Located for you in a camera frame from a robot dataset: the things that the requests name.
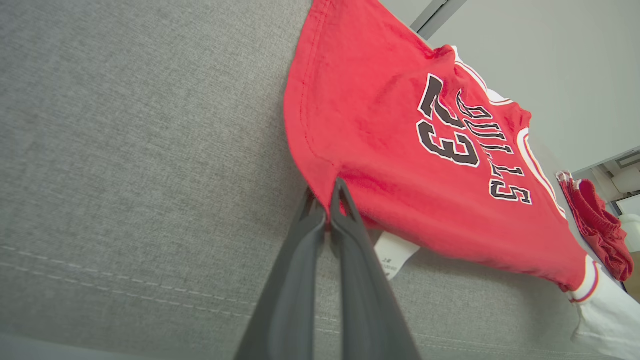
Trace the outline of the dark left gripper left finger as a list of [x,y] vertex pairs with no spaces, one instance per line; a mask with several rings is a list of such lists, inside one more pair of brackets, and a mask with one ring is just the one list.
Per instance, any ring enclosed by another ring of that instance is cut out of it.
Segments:
[[318,255],[326,211],[305,191],[235,354],[237,360],[311,360],[314,357]]

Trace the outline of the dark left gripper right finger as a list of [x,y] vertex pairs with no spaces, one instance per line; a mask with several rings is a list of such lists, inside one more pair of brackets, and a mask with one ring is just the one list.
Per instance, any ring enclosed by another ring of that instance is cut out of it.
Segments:
[[342,178],[335,180],[329,212],[331,248],[340,263],[343,359],[420,359],[362,217]]

